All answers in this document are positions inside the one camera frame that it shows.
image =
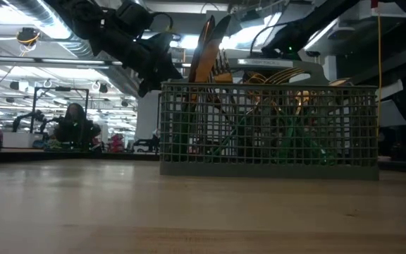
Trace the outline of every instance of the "ceiling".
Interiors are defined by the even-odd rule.
[[[63,42],[55,40],[54,36],[52,36],[53,34],[46,31],[46,27],[41,28],[39,23],[36,23],[36,20],[14,11],[13,8],[5,5],[7,1],[11,0],[0,0],[0,56],[23,55],[43,59],[77,58],[75,54],[64,46]],[[174,42],[171,46],[186,48],[181,55],[174,53],[174,58],[176,61],[185,62],[191,61],[193,48],[197,44],[198,34],[210,15],[220,18],[226,15],[227,12],[241,13],[242,11],[261,6],[263,9],[260,12],[264,17],[265,25],[267,25],[278,21],[288,22],[305,17],[314,7],[312,5],[313,1],[281,1],[280,4],[273,4],[274,0],[214,0],[211,1],[211,4],[203,0],[135,1],[149,11],[163,11],[173,17],[175,23],[173,31],[182,34],[183,39],[180,42]],[[109,8],[118,8],[121,5],[121,0],[96,0],[96,2],[101,6]],[[164,24],[168,24],[167,18],[157,16],[151,26],[152,32],[164,31],[166,28]],[[255,27],[249,32],[243,30],[241,31],[242,33],[226,37],[222,43],[223,47],[235,49],[229,51],[228,57],[244,57],[247,54],[245,50],[250,48],[252,38],[264,26]],[[22,28],[35,28],[43,31],[40,41],[33,50],[27,51],[26,48],[22,47],[14,39],[17,32],[21,31]],[[271,35],[279,29],[276,28],[273,32],[269,31],[268,36],[263,38],[263,42],[267,42],[271,38]],[[314,48],[318,47],[326,50],[326,52],[330,52],[330,49],[324,46],[326,43],[323,43],[323,40],[326,40],[326,36],[322,37],[321,42],[316,43]],[[255,45],[255,49],[259,49],[261,45],[262,43]],[[96,59],[107,60],[111,59],[111,57],[100,54]],[[34,87],[41,87],[44,84],[49,85],[51,83],[52,87],[67,86],[88,89],[90,93],[88,118],[109,124],[109,129],[112,133],[123,132],[126,135],[134,135],[137,119],[136,91],[140,80],[131,70],[121,70],[121,67],[118,67],[114,72],[113,67],[111,67],[111,71],[91,69],[85,66],[79,68],[77,66],[74,68],[53,68],[39,67],[35,64],[32,66],[0,65],[0,127],[10,126],[14,117],[31,111]],[[20,85],[23,86],[23,89],[11,89],[10,84],[14,81],[23,84]],[[100,93],[98,91],[98,83],[107,83],[108,92]],[[77,102],[84,104],[83,96],[82,93],[50,90],[48,94],[42,95],[42,98],[38,100],[37,107],[44,111],[47,118],[51,118],[63,114],[66,108],[66,105],[55,103],[54,100],[65,99],[67,103]],[[15,102],[7,102],[7,98],[13,98]],[[121,106],[123,99],[129,101],[128,107]],[[27,122],[22,122],[21,131],[27,128],[27,126]]]

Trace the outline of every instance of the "person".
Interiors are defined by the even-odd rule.
[[[159,131],[159,129],[156,129],[153,131],[153,138],[152,138],[151,145],[154,146],[155,152],[159,151],[160,135],[161,135],[161,132]]]
[[[88,147],[100,133],[99,125],[86,119],[84,109],[78,103],[68,105],[64,119],[54,129],[59,142],[73,142],[82,148]]]

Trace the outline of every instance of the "pillar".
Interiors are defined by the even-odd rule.
[[[101,134],[99,135],[101,141],[104,142],[104,144],[107,144],[109,139],[109,127],[107,123],[104,121],[95,121],[94,123],[98,124],[98,126],[101,128]]]
[[[137,126],[135,139],[151,139],[158,119],[159,93],[151,91],[137,101]]]

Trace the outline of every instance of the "yellow cable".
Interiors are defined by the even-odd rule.
[[[250,84],[250,81],[251,81],[251,80],[259,80],[259,82],[261,82],[261,84],[264,84],[264,79],[259,78],[259,77],[255,77],[255,76],[249,78],[249,79],[245,82],[245,84]]]
[[[255,73],[254,75],[250,76],[250,78],[247,80],[247,82],[249,82],[252,79],[260,80],[261,82],[264,83],[266,78],[263,75],[259,74],[259,73]]]
[[[379,141],[379,129],[380,129],[380,113],[381,113],[381,84],[382,84],[382,68],[381,68],[381,17],[379,8],[376,9],[377,19],[379,23],[379,107],[377,109],[377,130],[376,137],[377,142]]]
[[[270,79],[270,83],[276,85],[277,81],[282,82],[280,80],[287,80],[292,77],[294,73],[304,73],[304,71],[300,68],[293,68],[289,69],[291,71],[282,71],[281,75],[276,76],[275,78]]]
[[[255,77],[255,76],[259,76],[260,78],[266,80],[266,77],[264,77],[264,75],[262,75],[262,74],[260,74],[260,73],[255,73],[255,72],[249,71],[249,72],[247,72],[247,75],[248,75],[250,78]]]
[[[279,72],[273,74],[272,76],[268,77],[264,83],[268,84],[271,82],[271,80],[275,80],[279,77],[282,77],[283,75],[286,75],[289,72],[292,73],[292,72],[296,71],[297,69],[298,69],[297,67],[294,67],[294,68],[287,68],[283,71],[279,71]]]
[[[32,38],[32,39],[30,39],[30,40],[27,40],[27,41],[22,41],[22,40],[18,40],[18,42],[19,43],[29,43],[29,42],[34,42],[35,40],[37,40],[38,38],[39,38],[39,36],[40,36],[40,33],[37,33],[37,36],[36,37],[34,37],[34,38]]]
[[[281,83],[283,83],[283,82],[285,82],[287,80],[290,80],[292,77],[295,77],[295,76],[303,74],[303,73],[305,73],[303,70],[298,69],[296,71],[293,71],[292,73],[289,73],[289,74],[281,77],[280,79],[274,80],[273,83],[276,84],[276,85],[280,85]]]
[[[350,78],[339,78],[335,81],[331,81],[328,86],[339,86],[344,84],[347,80],[349,80]]]
[[[24,50],[23,53],[22,53],[20,56],[23,57],[23,56],[25,56],[25,54],[28,53],[28,52],[29,52],[28,50]]]

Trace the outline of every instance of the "fork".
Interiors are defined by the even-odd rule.
[[[215,83],[233,84],[233,75],[231,74],[230,64],[228,62],[228,57],[226,56],[225,49],[219,51],[219,54],[216,58],[216,63],[212,68],[211,75]],[[215,103],[221,103],[220,99],[217,96],[215,98],[208,99],[214,101]],[[233,95],[230,95],[230,103],[233,105],[233,109],[236,114],[236,102]]]

